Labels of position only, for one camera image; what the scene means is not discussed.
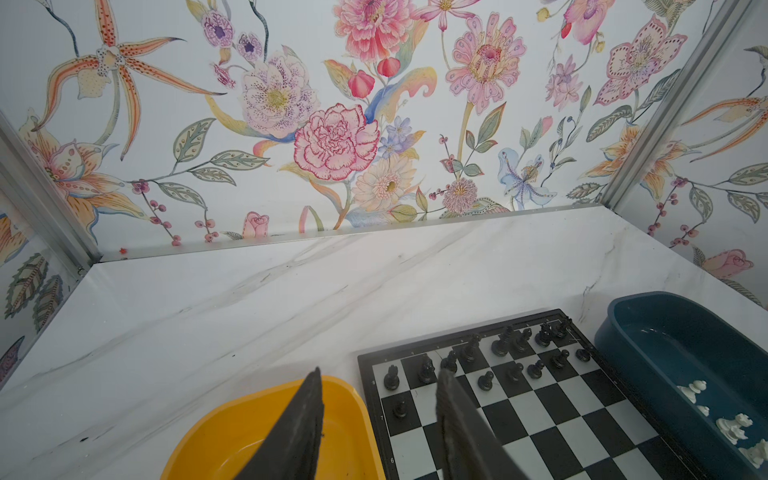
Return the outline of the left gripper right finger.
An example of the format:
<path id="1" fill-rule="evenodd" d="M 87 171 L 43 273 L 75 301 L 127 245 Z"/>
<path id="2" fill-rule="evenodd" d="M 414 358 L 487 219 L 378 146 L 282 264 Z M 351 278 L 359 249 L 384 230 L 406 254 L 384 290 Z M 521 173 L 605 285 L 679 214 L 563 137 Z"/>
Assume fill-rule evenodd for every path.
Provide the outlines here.
<path id="1" fill-rule="evenodd" d="M 527 479 L 450 370 L 437 377 L 436 419 L 444 479 Z"/>

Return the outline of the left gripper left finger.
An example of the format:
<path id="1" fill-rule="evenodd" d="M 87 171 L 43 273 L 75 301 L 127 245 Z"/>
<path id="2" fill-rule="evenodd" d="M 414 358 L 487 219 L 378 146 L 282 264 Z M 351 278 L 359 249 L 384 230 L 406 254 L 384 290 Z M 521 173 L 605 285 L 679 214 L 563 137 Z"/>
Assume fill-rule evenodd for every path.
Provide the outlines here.
<path id="1" fill-rule="evenodd" d="M 320 368 L 311 371 L 256 453 L 235 476 L 241 479 L 314 479 L 325 406 Z"/>

